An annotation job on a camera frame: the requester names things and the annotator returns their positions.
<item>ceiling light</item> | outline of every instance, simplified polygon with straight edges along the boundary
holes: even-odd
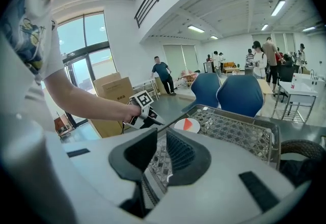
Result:
[[[268,27],[268,24],[265,24],[261,30],[264,31],[267,27]]]
[[[201,30],[201,29],[199,29],[199,28],[197,28],[195,26],[189,26],[188,29],[191,29],[193,31],[197,31],[199,33],[204,33],[205,32],[205,31],[203,31],[203,30]]]
[[[315,28],[316,28],[315,26],[312,26],[307,29],[304,29],[302,32],[311,31],[311,30],[314,30]]]
[[[284,6],[284,4],[285,4],[285,0],[279,0],[271,15],[276,16],[278,12],[281,10],[281,8]]]

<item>hand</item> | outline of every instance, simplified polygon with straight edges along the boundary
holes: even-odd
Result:
[[[125,116],[123,119],[125,123],[130,123],[134,116],[140,116],[142,113],[142,109],[138,105],[128,104],[125,108]]]

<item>blue chair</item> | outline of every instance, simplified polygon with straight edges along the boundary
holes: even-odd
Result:
[[[264,105],[264,95],[252,75],[229,76],[216,97],[221,109],[243,116],[255,117]]]
[[[220,86],[221,82],[216,73],[199,74],[191,87],[196,99],[190,105],[182,109],[181,112],[185,113],[198,104],[217,108],[219,102],[216,98],[216,92]]]

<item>orange sofa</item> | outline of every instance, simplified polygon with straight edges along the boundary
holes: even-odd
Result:
[[[223,72],[225,73],[225,68],[230,68],[230,67],[236,67],[235,63],[234,62],[226,62],[226,63],[223,63]]]

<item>blue t-shirt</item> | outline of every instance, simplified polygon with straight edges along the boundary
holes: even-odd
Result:
[[[157,72],[161,81],[165,81],[169,78],[169,73],[167,71],[167,67],[168,67],[167,64],[165,64],[164,62],[161,62],[160,64],[154,65],[152,72],[153,73]]]

